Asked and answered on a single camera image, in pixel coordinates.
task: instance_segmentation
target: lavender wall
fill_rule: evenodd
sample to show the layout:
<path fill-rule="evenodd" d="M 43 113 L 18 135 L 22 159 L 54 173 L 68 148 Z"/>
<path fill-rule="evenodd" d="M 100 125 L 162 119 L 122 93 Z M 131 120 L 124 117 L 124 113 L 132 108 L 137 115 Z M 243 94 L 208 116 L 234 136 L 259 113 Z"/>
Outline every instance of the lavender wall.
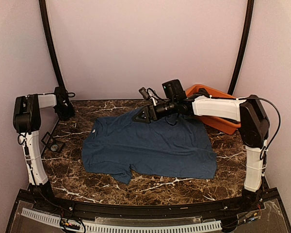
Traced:
<path fill-rule="evenodd" d="M 291 1 L 256 1 L 237 96 L 255 93 L 271 100 L 282 116 L 268 153 L 267 180 L 278 187 L 291 221 Z M 276 112 L 264 105 L 277 127 Z"/>
<path fill-rule="evenodd" d="M 53 0 L 49 16 L 67 88 L 78 99 L 140 98 L 179 78 L 227 91 L 246 0 Z"/>
<path fill-rule="evenodd" d="M 28 175 L 21 146 L 13 128 L 15 98 L 52 92 L 53 74 L 38 1 L 0 1 L 0 233 L 6 224 L 19 188 Z M 42 111 L 42 130 L 51 130 L 56 115 Z"/>

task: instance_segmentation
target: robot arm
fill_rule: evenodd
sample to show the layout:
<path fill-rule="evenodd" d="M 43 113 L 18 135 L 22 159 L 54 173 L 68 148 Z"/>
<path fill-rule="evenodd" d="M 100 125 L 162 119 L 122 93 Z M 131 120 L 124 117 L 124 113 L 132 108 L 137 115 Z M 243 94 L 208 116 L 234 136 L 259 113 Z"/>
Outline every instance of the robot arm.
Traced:
<path fill-rule="evenodd" d="M 133 121 L 150 123 L 174 113 L 188 116 L 214 116 L 241 123 L 239 128 L 247 151 L 247 170 L 244 188 L 256 192 L 261 186 L 263 159 L 267 146 L 270 122 L 257 96 L 242 99 L 222 99 L 210 96 L 205 89 L 187 97 L 179 80 L 163 83 L 166 97 L 159 104 L 143 107 Z M 145 89 L 139 90 L 147 99 Z"/>
<path fill-rule="evenodd" d="M 44 171 L 39 149 L 40 109 L 53 107 L 59 118 L 67 120 L 74 116 L 66 90 L 55 88 L 53 94 L 34 94 L 16 98 L 13 125 L 18 142 L 23 146 L 31 185 L 45 185 L 48 177 Z"/>

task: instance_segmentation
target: marble table surface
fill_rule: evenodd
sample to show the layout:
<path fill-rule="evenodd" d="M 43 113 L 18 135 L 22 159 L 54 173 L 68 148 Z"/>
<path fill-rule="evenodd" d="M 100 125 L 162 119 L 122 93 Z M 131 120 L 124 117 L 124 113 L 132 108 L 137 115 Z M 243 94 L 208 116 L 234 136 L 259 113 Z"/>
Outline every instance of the marble table surface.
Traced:
<path fill-rule="evenodd" d="M 206 126 L 218 169 L 214 179 L 170 178 L 132 172 L 129 185 L 110 175 L 84 170 L 81 150 L 98 117 L 119 116 L 147 105 L 144 100 L 82 100 L 72 102 L 76 115 L 59 121 L 56 140 L 65 142 L 61 153 L 46 149 L 42 155 L 53 192 L 59 198 L 118 205 L 173 205 L 224 200 L 241 196 L 246 154 L 236 131 L 227 135 Z"/>

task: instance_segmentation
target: orange bin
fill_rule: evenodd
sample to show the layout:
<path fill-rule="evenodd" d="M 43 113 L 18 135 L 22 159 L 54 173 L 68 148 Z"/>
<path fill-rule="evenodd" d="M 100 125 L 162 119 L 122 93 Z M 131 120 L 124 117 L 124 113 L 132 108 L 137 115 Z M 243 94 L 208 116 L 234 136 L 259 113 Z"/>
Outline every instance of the orange bin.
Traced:
<path fill-rule="evenodd" d="M 206 89 L 207 92 L 214 97 L 234 98 L 233 96 L 226 94 L 222 91 L 218 91 L 211 87 L 200 85 L 200 84 L 196 84 L 190 87 L 189 89 L 186 90 L 185 93 L 187 97 L 189 97 L 193 95 L 194 93 L 197 93 L 200 88 Z M 235 124 L 233 122 L 230 122 L 228 120 L 225 120 L 216 116 L 195 116 L 195 117 L 199 119 L 200 121 L 202 121 L 205 125 L 209 125 L 227 134 L 233 134 L 238 128 L 241 127 L 240 123 Z"/>

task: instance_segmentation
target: t-shirt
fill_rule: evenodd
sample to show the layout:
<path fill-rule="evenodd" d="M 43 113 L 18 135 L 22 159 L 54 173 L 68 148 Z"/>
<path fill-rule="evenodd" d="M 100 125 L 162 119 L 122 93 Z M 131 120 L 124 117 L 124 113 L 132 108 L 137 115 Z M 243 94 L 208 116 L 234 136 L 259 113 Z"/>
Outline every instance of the t-shirt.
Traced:
<path fill-rule="evenodd" d="M 112 175 L 128 184 L 130 169 L 141 174 L 178 178 L 210 179 L 217 169 L 202 122 L 179 117 L 164 118 L 150 124 L 134 122 L 139 110 L 121 116 L 98 118 L 83 142 L 85 170 Z"/>

